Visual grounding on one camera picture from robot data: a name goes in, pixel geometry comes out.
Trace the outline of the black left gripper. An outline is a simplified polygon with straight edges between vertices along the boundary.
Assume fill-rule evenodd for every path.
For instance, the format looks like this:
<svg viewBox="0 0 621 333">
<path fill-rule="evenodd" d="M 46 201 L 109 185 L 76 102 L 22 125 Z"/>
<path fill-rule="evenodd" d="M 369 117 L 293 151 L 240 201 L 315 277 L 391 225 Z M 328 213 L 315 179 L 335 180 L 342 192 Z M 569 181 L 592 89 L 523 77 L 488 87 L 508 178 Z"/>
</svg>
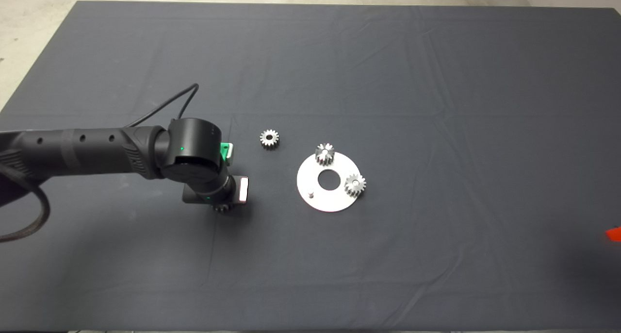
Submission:
<svg viewBox="0 0 621 333">
<path fill-rule="evenodd" d="M 250 178 L 229 175 L 223 187 L 215 192 L 196 192 L 185 184 L 182 201 L 186 204 L 242 205 L 248 202 Z"/>
</svg>

